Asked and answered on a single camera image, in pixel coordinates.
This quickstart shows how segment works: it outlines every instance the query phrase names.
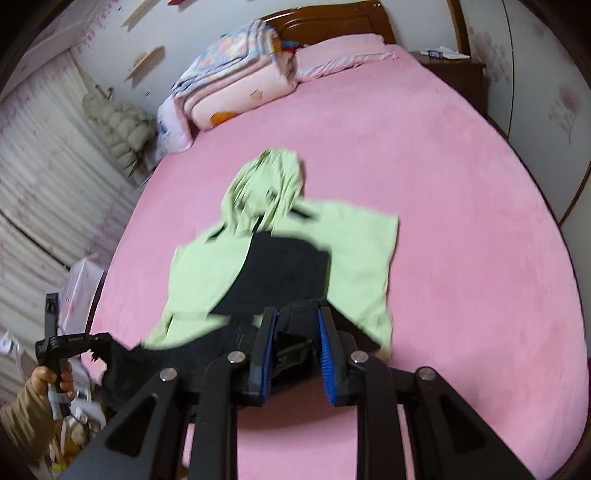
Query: wooden headboard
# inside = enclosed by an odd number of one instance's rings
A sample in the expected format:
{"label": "wooden headboard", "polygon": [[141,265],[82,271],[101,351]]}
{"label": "wooden headboard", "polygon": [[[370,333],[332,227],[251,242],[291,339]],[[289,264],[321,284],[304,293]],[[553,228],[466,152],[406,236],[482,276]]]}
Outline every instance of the wooden headboard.
{"label": "wooden headboard", "polygon": [[340,35],[376,33],[396,43],[388,14],[378,1],[292,8],[263,17],[283,40],[313,45]]}

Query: paper on nightstand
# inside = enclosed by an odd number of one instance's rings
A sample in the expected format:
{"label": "paper on nightstand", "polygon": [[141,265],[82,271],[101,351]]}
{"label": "paper on nightstand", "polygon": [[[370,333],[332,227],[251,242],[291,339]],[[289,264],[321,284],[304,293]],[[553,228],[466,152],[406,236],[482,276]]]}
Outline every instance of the paper on nightstand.
{"label": "paper on nightstand", "polygon": [[421,50],[421,55],[427,55],[429,57],[435,57],[438,59],[446,60],[461,60],[470,58],[470,55],[464,55],[463,53],[459,53],[457,50],[452,50],[444,46],[441,46],[439,48],[428,48],[427,50]]}

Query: nightstand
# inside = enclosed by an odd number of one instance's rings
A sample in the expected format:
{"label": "nightstand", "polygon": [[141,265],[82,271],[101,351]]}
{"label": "nightstand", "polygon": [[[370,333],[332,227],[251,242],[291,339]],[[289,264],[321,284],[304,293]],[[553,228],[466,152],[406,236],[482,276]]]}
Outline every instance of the nightstand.
{"label": "nightstand", "polygon": [[458,91],[482,116],[486,116],[486,86],[483,81],[482,70],[485,64],[473,60],[434,59],[421,55],[417,51],[410,54],[425,68],[431,70],[441,80]]}

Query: beige sleeve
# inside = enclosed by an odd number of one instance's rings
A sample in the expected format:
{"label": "beige sleeve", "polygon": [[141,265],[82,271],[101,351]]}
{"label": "beige sleeve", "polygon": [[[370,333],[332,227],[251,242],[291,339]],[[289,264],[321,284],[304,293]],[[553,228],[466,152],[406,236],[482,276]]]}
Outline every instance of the beige sleeve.
{"label": "beige sleeve", "polygon": [[12,405],[0,410],[0,422],[27,463],[36,463],[47,451],[54,433],[51,405],[40,397],[31,380]]}

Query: wooden shelf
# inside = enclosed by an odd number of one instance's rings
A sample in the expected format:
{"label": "wooden shelf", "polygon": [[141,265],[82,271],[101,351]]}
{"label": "wooden shelf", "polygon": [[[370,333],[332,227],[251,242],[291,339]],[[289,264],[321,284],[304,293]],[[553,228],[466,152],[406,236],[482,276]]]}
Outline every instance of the wooden shelf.
{"label": "wooden shelf", "polygon": [[128,16],[125,21],[121,24],[121,27],[129,27],[132,28],[140,19],[148,13],[154,5],[156,5],[160,0],[141,0],[139,5],[135,7],[135,10],[131,12],[131,15]]}
{"label": "wooden shelf", "polygon": [[152,50],[150,50],[149,52],[146,52],[143,55],[141,55],[141,58],[135,61],[135,64],[129,71],[129,75],[127,75],[126,80],[129,80],[131,77],[133,77],[137,73],[137,71],[142,67],[142,65],[145,65],[150,58],[153,58],[157,53],[160,53],[162,50],[164,50],[164,45],[157,45],[156,47],[152,48]]}

